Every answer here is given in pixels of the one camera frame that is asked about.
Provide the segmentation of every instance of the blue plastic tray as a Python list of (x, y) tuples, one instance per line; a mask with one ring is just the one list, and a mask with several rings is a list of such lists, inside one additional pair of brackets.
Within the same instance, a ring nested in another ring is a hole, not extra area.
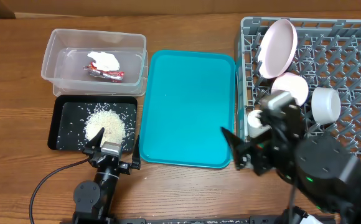
[(224, 168), (220, 127), (233, 130), (235, 62), (227, 55), (161, 50), (151, 60), (140, 133), (148, 162)]

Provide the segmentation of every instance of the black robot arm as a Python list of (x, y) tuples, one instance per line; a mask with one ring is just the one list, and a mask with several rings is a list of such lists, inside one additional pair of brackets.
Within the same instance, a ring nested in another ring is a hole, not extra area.
[(140, 169), (139, 137), (133, 151), (132, 163), (120, 161), (121, 145), (101, 140), (99, 133), (89, 141), (83, 153), (89, 157), (89, 163), (97, 168), (95, 179), (79, 184), (74, 190), (75, 212), (73, 224), (114, 224), (114, 215), (110, 215), (111, 203), (120, 174), (131, 174), (131, 169)]
[(332, 136), (304, 138), (300, 107), (289, 92), (261, 101), (262, 125), (271, 129), (244, 142), (222, 128), (238, 170), (250, 162), (257, 175), (276, 169), (323, 212), (361, 223), (361, 161)]

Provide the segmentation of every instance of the wooden table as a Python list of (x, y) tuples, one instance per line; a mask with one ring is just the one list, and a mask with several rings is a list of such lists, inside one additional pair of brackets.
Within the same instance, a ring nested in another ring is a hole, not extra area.
[[(55, 97), (40, 69), (54, 29), (144, 34), (149, 57), (161, 49), (233, 56), (240, 20), (252, 15), (361, 19), (361, 12), (295, 12), (0, 20), (0, 223), (29, 223), (29, 200), (38, 182), (54, 169), (85, 157), (47, 147)], [(138, 101), (139, 129), (144, 98)], [(94, 168), (82, 164), (50, 178), (35, 198), (36, 222), (71, 218), (75, 186), (94, 175)], [(212, 170), (143, 162), (141, 170), (121, 176), (113, 212), (119, 218), (146, 219), (280, 214), (290, 189), (274, 172), (257, 177), (250, 170), (237, 172), (233, 164)], [(296, 205), (320, 213), (301, 194)]]

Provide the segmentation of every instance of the gray dish rack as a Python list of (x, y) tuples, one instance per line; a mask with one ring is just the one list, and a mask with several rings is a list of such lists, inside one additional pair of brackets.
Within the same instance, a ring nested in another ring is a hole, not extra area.
[[(270, 94), (270, 81), (259, 73), (260, 42), (279, 17), (246, 17), (236, 38), (237, 135), (246, 140), (246, 115), (259, 108)], [(361, 20), (285, 18), (295, 26), (298, 46), (289, 72), (304, 77), (309, 85), (307, 102), (301, 107), (307, 136), (332, 133), (351, 153), (361, 158)], [(333, 88), (341, 99), (339, 120), (315, 123), (311, 96), (316, 87)]]

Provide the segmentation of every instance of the white mug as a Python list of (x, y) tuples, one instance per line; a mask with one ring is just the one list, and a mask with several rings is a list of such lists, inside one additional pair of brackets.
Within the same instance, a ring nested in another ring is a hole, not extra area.
[(317, 87), (312, 95), (312, 114), (316, 123), (329, 124), (338, 120), (341, 113), (340, 96), (331, 88)]
[(247, 116), (247, 129), (248, 135), (251, 138), (255, 138), (266, 130), (270, 129), (269, 125), (262, 126), (260, 121), (260, 113), (262, 110), (253, 110)]

